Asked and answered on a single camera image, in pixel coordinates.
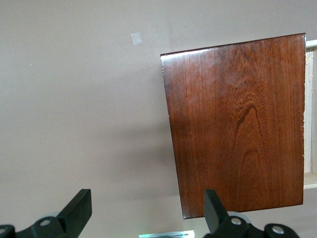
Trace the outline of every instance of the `varnished wood surface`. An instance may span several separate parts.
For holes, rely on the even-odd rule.
[[[161,55],[184,218],[303,202],[305,34]]]

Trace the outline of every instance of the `wooden panel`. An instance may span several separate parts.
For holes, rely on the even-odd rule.
[[[161,55],[184,218],[303,203],[305,34]]]

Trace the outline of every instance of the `wooden frame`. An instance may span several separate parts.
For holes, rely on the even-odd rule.
[[[306,42],[304,189],[317,187],[317,40]]]

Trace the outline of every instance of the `gray wall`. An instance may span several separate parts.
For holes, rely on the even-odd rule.
[[[21,230],[91,188],[81,237],[202,237],[204,219],[181,215],[159,55],[301,32],[314,40],[316,9],[315,0],[1,0],[0,224]]]

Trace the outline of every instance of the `wood grain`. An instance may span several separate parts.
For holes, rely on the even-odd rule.
[[[161,55],[183,218],[303,203],[305,34]]]

